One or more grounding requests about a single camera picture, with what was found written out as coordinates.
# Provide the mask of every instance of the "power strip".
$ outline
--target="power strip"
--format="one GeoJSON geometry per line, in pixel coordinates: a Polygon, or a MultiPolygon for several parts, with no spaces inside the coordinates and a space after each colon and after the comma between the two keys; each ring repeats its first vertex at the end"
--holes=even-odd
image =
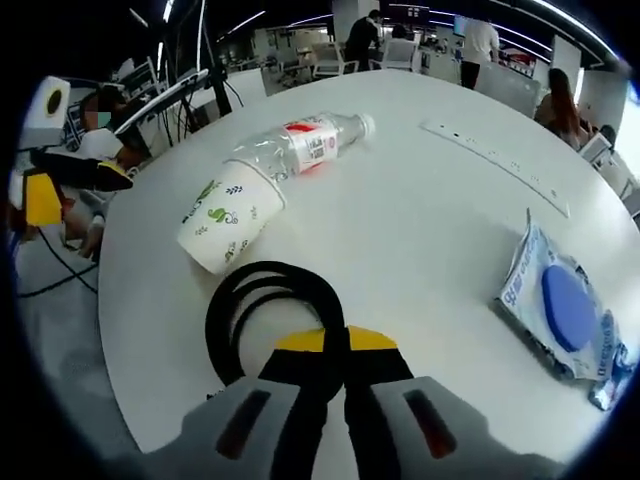
{"type": "Polygon", "coordinates": [[[569,218],[569,204],[567,201],[558,193],[556,188],[549,186],[546,180],[542,182],[538,173],[529,166],[525,167],[516,160],[505,158],[495,148],[485,147],[478,143],[473,137],[459,133],[448,125],[436,124],[432,121],[425,120],[420,123],[419,127],[438,137],[456,143],[460,147],[475,153],[489,163],[504,170],[544,198],[566,218],[569,218]]]}

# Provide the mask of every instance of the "paper cup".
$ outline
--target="paper cup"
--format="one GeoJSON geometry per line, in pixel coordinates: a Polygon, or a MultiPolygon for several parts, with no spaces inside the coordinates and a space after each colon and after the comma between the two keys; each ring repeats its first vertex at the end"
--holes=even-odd
{"type": "Polygon", "coordinates": [[[223,273],[285,205],[258,167],[227,160],[182,220],[178,243],[211,273],[223,273]]]}

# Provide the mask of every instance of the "person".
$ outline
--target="person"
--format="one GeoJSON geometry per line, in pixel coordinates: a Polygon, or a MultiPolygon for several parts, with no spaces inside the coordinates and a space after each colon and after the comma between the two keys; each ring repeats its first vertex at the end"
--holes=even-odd
{"type": "Polygon", "coordinates": [[[107,127],[113,105],[101,92],[87,95],[80,102],[80,122],[85,129],[77,153],[85,158],[115,161],[124,170],[139,165],[145,155],[125,146],[107,127]]]}
{"type": "Polygon", "coordinates": [[[498,31],[489,22],[470,18],[464,29],[464,48],[460,65],[460,83],[474,90],[480,73],[480,65],[486,62],[498,62],[500,37],[498,31]]]}
{"type": "Polygon", "coordinates": [[[377,26],[380,18],[380,10],[371,10],[369,15],[357,20],[351,27],[345,50],[345,59],[348,62],[357,60],[359,62],[359,72],[369,70],[369,47],[371,44],[373,43],[376,48],[380,48],[377,26]]]}
{"type": "Polygon", "coordinates": [[[573,103],[567,74],[559,68],[549,70],[549,88],[551,93],[542,99],[533,119],[574,150],[579,150],[585,140],[588,141],[588,135],[580,128],[580,116],[573,103]]]}
{"type": "Polygon", "coordinates": [[[393,30],[391,30],[391,38],[406,39],[407,29],[404,27],[404,25],[396,25],[395,27],[393,27],[393,30]]]}

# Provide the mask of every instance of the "white shirt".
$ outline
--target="white shirt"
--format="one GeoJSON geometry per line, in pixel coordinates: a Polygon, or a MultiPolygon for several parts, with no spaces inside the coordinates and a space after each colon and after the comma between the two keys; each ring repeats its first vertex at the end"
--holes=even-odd
{"type": "Polygon", "coordinates": [[[84,158],[93,158],[104,162],[115,160],[122,147],[124,145],[113,132],[106,128],[98,128],[84,134],[76,153],[84,158]]]}
{"type": "Polygon", "coordinates": [[[466,62],[482,64],[491,61],[491,51],[500,50],[500,37],[487,22],[469,19],[464,28],[464,48],[462,57],[466,62]]]}

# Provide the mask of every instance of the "white round table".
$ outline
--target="white round table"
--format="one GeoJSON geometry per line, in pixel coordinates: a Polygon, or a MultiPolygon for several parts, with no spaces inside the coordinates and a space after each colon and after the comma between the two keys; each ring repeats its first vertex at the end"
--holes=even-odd
{"type": "MultiPolygon", "coordinates": [[[[377,131],[337,162],[282,184],[289,206],[232,268],[279,260],[338,293],[348,324],[397,341],[416,376],[431,376],[482,412],[514,451],[572,458],[606,418],[586,389],[555,380],[489,305],[525,228],[525,210],[585,267],[625,338],[640,337],[640,234],[620,200],[575,152],[483,95],[421,75],[377,71],[323,80],[223,118],[168,151],[113,201],[100,267],[107,367],[141,450],[174,439],[184,415],[222,387],[204,323],[219,278],[177,244],[180,221],[232,147],[249,134],[320,111],[369,113],[377,131]],[[474,132],[538,168],[571,211],[504,171],[421,130],[430,119],[474,132]]],[[[241,358],[257,374],[275,341],[317,324],[275,302],[248,322],[241,358]]],[[[330,404],[314,478],[357,478],[343,420],[330,404]]]]}

